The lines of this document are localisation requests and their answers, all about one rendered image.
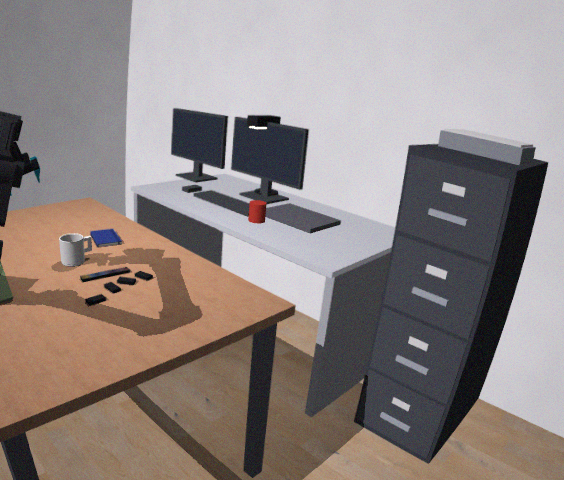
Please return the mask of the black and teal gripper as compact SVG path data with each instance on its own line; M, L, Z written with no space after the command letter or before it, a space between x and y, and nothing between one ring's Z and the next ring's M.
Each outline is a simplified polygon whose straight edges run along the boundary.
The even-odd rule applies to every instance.
M40 183L40 179L39 179L40 167L39 167L36 156L29 158L28 153L24 153L24 154L22 154L22 157L23 157L23 161L22 161L16 147L15 147L15 150L12 153L12 155L14 157L14 160L24 162L23 175L34 171L36 178L37 178L38 182Z

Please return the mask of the grey metal mug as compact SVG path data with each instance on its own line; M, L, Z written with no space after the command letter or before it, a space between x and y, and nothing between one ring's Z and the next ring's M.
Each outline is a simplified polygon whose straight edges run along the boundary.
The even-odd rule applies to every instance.
M65 266L78 266L85 262L84 241L87 241L88 248L85 252L92 251L92 238L83 238L80 234L66 234L59 238L61 262Z

